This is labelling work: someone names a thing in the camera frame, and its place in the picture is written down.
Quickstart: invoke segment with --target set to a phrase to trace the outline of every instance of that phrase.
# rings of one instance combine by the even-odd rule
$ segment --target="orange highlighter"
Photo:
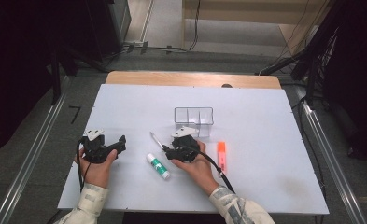
[[[221,171],[226,174],[226,144],[225,142],[218,142],[218,166]]]

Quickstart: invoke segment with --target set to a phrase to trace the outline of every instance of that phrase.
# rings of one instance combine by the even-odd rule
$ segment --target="white table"
[[[217,142],[226,142],[227,176],[238,195],[269,213],[329,213],[283,90],[113,84],[102,85],[87,124],[105,130],[107,145],[123,134],[127,138],[127,150],[112,166],[105,209],[217,213],[149,134],[171,143],[174,108],[182,106],[213,107],[211,135],[200,140],[213,159]],[[171,172],[170,179],[163,180],[153,170],[146,161],[149,152]],[[78,171],[73,164],[58,208],[71,209],[78,199]]]

